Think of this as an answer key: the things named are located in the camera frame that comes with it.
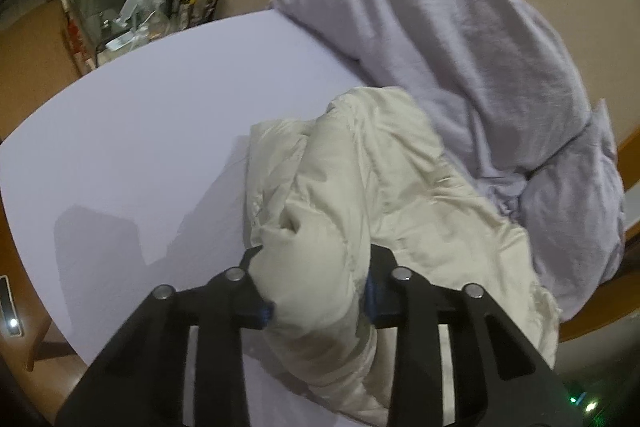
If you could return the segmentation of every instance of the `black phone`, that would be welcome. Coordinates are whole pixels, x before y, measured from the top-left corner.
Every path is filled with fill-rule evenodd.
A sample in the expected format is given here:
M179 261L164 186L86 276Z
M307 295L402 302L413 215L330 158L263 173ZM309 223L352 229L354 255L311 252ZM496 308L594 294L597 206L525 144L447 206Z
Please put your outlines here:
M14 296L11 293L11 286L9 286L9 277L6 275L0 275L0 309L9 335L21 337L22 326L18 314L15 312Z

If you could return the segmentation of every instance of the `clothing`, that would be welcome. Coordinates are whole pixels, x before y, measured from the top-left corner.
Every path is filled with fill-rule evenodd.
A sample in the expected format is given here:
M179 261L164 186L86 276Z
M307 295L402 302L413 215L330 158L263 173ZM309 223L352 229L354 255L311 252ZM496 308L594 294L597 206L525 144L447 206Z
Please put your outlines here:
M263 246L249 272L274 302L268 342L335 409L386 424L395 330L376 331L359 309L372 243L436 285L480 283L553 364L558 310L527 232L452 167L404 90L360 87L316 121L254 126L247 210ZM450 396L450 359L443 372Z
M357 60L372 86L400 86L427 113L447 157L500 213L522 219L530 177L585 132L592 115L584 86L561 38L523 0L272 0L272 7ZM606 143L610 124L599 126ZM612 276L623 249L620 177L614 147L569 155L581 176L562 179L554 215L535 208L533 257L543 284L575 315ZM536 184L536 190L552 190ZM527 200L544 198L527 191ZM589 196L577 198L588 192ZM603 204L582 206L584 200ZM531 208L527 203L527 212ZM595 225L585 229L583 223ZM578 237L577 230L583 232ZM562 244L558 249L542 245ZM561 255L565 262L557 263Z

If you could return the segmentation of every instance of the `brown floor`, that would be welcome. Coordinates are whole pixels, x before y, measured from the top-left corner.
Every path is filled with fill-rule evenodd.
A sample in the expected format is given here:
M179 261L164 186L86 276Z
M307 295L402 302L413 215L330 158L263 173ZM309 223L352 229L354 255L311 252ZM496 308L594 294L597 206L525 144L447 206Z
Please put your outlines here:
M0 32L0 138L78 79L62 39L63 21L55 0Z
M64 14L60 1L37 7L10 28L0 31L0 137L11 133L32 112L78 79L78 72L63 43ZM15 272L19 259L6 227L0 227L0 273ZM19 277L12 277L18 315L28 327L30 313L20 299ZM24 283L30 287L26 276ZM0 334L0 353L14 377L37 409L53 422L86 366L77 355L34 363L27 371L19 339Z

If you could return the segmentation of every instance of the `white tabletop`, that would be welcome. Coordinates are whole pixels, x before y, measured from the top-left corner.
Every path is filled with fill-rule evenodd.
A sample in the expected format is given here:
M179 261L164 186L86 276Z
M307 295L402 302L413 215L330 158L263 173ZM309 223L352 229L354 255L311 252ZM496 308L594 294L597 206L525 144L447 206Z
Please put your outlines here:
M283 16L259 12L124 55L2 143L2 201L22 263L85 362L155 285L196 287L237 264L250 126L317 118L362 84L355 71ZM248 344L254 425L352 424L287 391L292 377L256 355L257 337Z

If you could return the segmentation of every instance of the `silver bolt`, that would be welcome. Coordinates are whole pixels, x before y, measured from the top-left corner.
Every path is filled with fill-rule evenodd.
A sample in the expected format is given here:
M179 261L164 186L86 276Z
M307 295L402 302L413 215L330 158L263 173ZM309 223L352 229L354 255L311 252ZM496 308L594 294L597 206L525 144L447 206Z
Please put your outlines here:
M472 299L479 299L484 295L484 288L474 282L465 285L465 293Z
M230 281L237 282L244 277L244 270L238 266L234 266L225 272L225 277Z
M391 277L397 281L408 281L411 279L411 270L404 266L396 266L391 272Z
M175 288L169 284L161 284L156 286L153 291L153 295L159 301L168 299L175 293Z

